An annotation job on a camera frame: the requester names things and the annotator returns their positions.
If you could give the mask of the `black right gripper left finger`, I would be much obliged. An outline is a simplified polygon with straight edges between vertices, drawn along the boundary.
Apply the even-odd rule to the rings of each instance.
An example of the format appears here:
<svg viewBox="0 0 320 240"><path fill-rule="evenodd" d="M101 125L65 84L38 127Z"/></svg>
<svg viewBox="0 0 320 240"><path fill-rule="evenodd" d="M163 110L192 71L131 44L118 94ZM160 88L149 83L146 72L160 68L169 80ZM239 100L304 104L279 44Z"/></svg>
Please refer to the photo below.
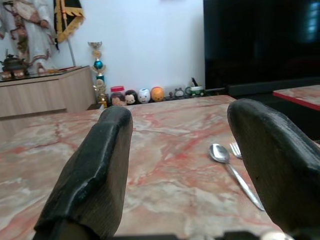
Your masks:
<svg viewBox="0 0 320 240"><path fill-rule="evenodd" d="M109 240L120 225L133 118L104 110L63 167L34 226L33 240Z"/></svg>

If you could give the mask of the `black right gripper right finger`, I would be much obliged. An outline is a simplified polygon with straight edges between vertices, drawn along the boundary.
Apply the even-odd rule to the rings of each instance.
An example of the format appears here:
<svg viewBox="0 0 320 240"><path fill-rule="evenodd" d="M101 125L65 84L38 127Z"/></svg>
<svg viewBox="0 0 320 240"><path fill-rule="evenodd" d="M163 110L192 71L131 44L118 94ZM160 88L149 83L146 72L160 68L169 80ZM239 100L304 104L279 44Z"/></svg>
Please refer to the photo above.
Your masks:
<svg viewBox="0 0 320 240"><path fill-rule="evenodd" d="M320 147L283 113L233 101L227 120L262 205L290 235L320 235Z"/></svg>

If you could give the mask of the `silver metal fork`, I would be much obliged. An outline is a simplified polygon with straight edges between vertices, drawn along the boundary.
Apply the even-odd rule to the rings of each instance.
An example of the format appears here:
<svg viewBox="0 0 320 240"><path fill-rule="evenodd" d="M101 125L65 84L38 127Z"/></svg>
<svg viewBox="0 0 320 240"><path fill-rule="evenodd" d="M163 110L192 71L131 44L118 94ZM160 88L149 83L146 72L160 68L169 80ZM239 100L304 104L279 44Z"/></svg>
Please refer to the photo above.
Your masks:
<svg viewBox="0 0 320 240"><path fill-rule="evenodd" d="M237 142L232 142L229 145L230 145L230 148L231 148L233 155L238 159L242 159L242 154L241 154L241 151L240 151L240 148L239 148Z"/></svg>

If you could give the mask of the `silver metal spoon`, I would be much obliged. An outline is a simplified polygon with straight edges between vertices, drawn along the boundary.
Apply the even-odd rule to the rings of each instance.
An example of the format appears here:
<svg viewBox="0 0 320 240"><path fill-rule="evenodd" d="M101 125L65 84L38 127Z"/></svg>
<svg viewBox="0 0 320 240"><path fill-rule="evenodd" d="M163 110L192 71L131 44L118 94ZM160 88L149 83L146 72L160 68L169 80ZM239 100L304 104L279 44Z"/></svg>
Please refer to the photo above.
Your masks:
<svg viewBox="0 0 320 240"><path fill-rule="evenodd" d="M247 185L247 183L245 182L245 180L241 177L241 175L237 172L237 170L230 163L230 154L229 154L228 150L224 146L217 144L217 143L214 143L214 144L210 145L210 147L209 147L209 155L214 161L216 161L218 163L225 164L229 168L231 174L234 176L234 178L236 179L236 181L238 182L239 186L241 187L243 192L246 194L246 196L251 200L251 202L259 210L264 212L265 209L264 209L261 201L250 190L250 188Z"/></svg>

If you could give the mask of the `marble-pattern folding table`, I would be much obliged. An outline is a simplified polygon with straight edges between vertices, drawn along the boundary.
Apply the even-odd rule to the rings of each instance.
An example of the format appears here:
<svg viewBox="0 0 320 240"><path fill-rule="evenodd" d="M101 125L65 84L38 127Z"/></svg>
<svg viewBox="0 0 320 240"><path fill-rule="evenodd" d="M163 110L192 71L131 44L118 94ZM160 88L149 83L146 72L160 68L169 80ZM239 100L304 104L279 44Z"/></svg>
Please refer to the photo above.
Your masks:
<svg viewBox="0 0 320 240"><path fill-rule="evenodd" d="M230 147L236 140L227 110L234 101L220 95L125 107L133 129L114 235L239 239L248 231L262 239L267 230L281 230L251 202L230 169L210 157L210 145L225 147L231 165L260 200L243 159ZM0 145L0 240L34 240L35 225L65 164L102 112L40 116Z"/></svg>
<svg viewBox="0 0 320 240"><path fill-rule="evenodd" d="M300 106L320 111L320 84L274 90L272 94Z"/></svg>

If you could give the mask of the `red-lidded clear jar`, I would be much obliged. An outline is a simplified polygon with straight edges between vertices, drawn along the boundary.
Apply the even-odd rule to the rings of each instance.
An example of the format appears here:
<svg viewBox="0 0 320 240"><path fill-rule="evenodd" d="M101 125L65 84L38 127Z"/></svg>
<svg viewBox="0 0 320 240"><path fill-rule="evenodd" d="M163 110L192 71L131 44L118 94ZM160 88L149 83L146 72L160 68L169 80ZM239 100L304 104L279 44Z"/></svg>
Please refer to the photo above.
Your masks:
<svg viewBox="0 0 320 240"><path fill-rule="evenodd" d="M110 88L110 99L113 106L126 106L125 88L122 85L113 86Z"/></svg>

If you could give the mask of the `black-haired egg toy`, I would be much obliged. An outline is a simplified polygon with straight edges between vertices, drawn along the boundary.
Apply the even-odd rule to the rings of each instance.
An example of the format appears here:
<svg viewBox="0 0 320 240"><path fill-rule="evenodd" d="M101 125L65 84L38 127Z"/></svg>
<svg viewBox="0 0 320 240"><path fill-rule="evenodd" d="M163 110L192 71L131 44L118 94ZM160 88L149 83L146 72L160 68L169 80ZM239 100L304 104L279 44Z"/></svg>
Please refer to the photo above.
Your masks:
<svg viewBox="0 0 320 240"><path fill-rule="evenodd" d="M132 90L132 89L127 90L125 92L125 101L128 106L138 104L139 101L138 101L138 95L137 95L136 91Z"/></svg>

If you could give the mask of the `white egg toy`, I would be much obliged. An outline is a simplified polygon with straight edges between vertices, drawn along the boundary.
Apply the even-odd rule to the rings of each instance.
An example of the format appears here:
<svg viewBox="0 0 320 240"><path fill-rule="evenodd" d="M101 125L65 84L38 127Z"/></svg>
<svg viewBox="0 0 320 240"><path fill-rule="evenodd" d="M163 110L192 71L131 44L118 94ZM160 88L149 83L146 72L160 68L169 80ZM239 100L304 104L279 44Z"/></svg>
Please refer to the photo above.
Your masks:
<svg viewBox="0 0 320 240"><path fill-rule="evenodd" d="M147 88L141 88L138 91L138 95L137 96L138 96L138 101L141 104L147 104L151 100L151 93Z"/></svg>

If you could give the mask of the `orange egg toy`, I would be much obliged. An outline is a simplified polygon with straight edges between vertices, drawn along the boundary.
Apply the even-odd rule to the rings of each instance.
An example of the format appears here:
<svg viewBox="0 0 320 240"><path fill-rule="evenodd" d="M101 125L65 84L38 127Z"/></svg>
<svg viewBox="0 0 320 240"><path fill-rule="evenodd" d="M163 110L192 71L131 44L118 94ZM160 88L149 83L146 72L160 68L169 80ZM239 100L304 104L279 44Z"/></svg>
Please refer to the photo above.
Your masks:
<svg viewBox="0 0 320 240"><path fill-rule="evenodd" d="M156 86L156 87L153 87L152 90L151 90L151 99L154 101L154 102L162 102L165 98L165 92L164 92L164 89L162 87L159 87L159 86Z"/></svg>

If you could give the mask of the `light wooden cabinet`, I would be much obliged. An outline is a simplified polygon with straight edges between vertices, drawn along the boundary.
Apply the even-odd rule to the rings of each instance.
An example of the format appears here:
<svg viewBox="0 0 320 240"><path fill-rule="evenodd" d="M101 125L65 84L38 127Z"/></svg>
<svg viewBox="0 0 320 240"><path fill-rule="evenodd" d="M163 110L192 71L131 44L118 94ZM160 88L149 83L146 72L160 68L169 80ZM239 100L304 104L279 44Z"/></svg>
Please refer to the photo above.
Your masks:
<svg viewBox="0 0 320 240"><path fill-rule="evenodd" d="M0 118L78 113L96 102L89 66L54 75L0 81Z"/></svg>

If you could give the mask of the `tall silver blue trophy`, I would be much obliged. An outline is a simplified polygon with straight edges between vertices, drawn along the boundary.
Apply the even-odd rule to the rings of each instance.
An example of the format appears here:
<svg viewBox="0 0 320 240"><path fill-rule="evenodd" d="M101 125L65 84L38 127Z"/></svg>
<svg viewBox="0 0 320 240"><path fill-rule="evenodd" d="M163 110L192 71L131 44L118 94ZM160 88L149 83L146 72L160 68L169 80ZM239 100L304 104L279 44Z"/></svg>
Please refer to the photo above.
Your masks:
<svg viewBox="0 0 320 240"><path fill-rule="evenodd" d="M103 83L105 83L106 65L101 60L102 53L100 51L102 44L103 43L101 41L88 42L89 47L92 49L91 53L94 58L94 63L90 69L95 74L96 80L101 80Z"/></svg>

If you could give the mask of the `green white pen mug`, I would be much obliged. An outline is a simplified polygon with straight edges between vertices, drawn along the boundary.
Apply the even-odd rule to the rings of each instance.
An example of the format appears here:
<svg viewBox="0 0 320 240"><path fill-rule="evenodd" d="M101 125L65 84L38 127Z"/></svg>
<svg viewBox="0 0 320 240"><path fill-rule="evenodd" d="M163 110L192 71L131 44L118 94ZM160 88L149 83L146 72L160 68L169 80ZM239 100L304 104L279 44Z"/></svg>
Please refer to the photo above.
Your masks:
<svg viewBox="0 0 320 240"><path fill-rule="evenodd" d="M191 86L185 88L185 93L189 96L201 96L205 95L205 89L202 85L199 85L194 77L191 78Z"/></svg>

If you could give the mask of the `black flat-screen television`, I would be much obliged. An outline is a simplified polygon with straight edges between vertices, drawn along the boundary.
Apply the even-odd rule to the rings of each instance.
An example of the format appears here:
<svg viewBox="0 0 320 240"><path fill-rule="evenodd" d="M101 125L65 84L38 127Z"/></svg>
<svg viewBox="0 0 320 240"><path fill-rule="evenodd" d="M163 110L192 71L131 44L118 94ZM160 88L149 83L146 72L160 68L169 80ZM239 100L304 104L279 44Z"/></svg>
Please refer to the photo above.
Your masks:
<svg viewBox="0 0 320 240"><path fill-rule="evenodd" d="M320 0L203 0L205 86L320 77Z"/></svg>

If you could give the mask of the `dark bronze incense burner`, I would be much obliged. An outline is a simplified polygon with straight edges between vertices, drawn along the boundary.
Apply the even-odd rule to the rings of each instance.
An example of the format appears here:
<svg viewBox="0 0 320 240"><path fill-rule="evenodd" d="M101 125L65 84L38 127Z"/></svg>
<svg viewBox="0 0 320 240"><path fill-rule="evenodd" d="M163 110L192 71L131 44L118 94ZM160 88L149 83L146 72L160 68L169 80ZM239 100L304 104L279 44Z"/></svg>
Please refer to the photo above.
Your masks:
<svg viewBox="0 0 320 240"><path fill-rule="evenodd" d="M27 64L24 59L20 59L13 54L8 54L4 61L0 61L2 65L1 77L3 80L24 78L27 74Z"/></svg>

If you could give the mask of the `white robed statue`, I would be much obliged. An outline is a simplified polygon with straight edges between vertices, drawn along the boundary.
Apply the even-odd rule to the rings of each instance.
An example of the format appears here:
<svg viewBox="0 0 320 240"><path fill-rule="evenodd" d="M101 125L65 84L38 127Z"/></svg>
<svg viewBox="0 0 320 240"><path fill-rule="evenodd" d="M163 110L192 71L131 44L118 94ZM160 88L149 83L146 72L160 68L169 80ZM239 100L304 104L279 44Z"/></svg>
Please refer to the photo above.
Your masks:
<svg viewBox="0 0 320 240"><path fill-rule="evenodd" d="M0 40L5 36L32 73L55 68L56 31L47 0L0 0Z"/></svg>

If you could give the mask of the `black yellow fringed flag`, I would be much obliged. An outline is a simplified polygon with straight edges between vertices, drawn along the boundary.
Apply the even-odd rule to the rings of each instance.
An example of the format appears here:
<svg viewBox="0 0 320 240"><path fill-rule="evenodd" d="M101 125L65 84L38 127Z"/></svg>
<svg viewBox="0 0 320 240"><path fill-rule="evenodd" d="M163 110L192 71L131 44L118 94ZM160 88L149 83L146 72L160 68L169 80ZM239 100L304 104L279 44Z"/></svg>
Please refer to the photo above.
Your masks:
<svg viewBox="0 0 320 240"><path fill-rule="evenodd" d="M74 51L69 37L85 20L85 13L80 0L53 0L54 29L56 47L67 41L72 64L76 66Z"/></svg>

